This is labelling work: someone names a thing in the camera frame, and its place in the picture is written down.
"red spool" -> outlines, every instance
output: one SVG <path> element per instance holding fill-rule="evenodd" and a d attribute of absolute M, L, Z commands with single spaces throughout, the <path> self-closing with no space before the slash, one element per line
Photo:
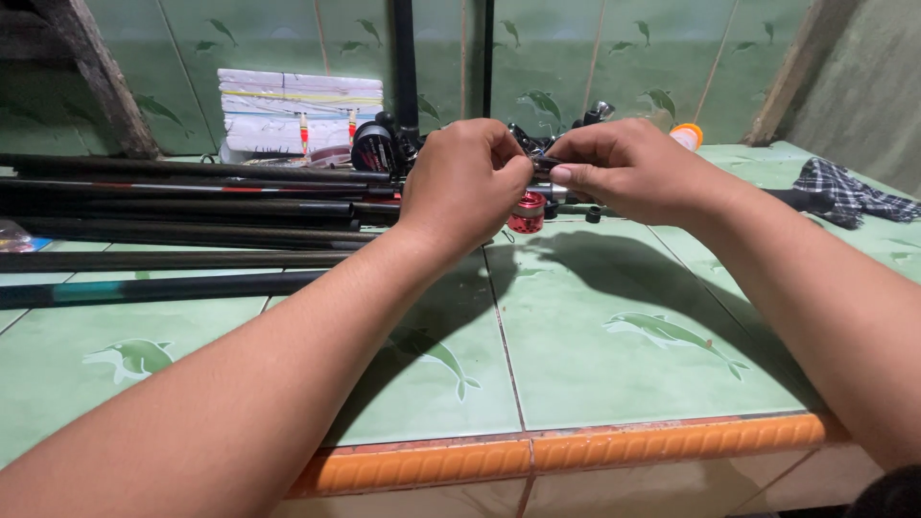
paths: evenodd
<path fill-rule="evenodd" d="M 508 227 L 519 234 L 533 234 L 543 228 L 543 194 L 526 191 L 508 217 Z"/>

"checkered cloth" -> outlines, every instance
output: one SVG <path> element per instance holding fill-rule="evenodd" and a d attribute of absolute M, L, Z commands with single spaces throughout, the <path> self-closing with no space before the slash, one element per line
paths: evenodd
<path fill-rule="evenodd" d="M 814 214 L 849 230 L 863 224 L 861 213 L 900 223 L 921 218 L 921 203 L 874 189 L 848 174 L 847 169 L 825 159 L 809 159 L 793 188 L 807 193 L 831 193 L 834 208 Z"/>

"wooden post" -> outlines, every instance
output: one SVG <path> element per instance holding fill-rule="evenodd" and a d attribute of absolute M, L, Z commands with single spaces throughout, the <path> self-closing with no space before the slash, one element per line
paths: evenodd
<path fill-rule="evenodd" d="M 32 4 L 70 47 L 124 153 L 132 159 L 159 157 L 157 143 L 84 1 L 32 0 Z"/>
<path fill-rule="evenodd" d="M 813 0 L 784 63 L 777 71 L 767 99 L 755 115 L 752 131 L 742 144 L 768 146 L 774 139 L 790 102 L 814 66 L 821 66 L 826 55 L 841 37 L 847 22 L 862 0 Z"/>

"rod with teal stripe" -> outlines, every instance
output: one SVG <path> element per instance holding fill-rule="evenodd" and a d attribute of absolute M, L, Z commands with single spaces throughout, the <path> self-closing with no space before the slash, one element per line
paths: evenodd
<path fill-rule="evenodd" d="M 327 270 L 0 287 L 0 310 L 291 295 Z"/>

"bottle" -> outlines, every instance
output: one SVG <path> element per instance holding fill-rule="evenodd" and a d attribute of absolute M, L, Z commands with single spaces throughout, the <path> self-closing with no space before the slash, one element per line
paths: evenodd
<path fill-rule="evenodd" d="M 696 151 L 704 142 L 704 132 L 697 124 L 681 124 L 669 131 L 669 136 L 688 151 Z"/>

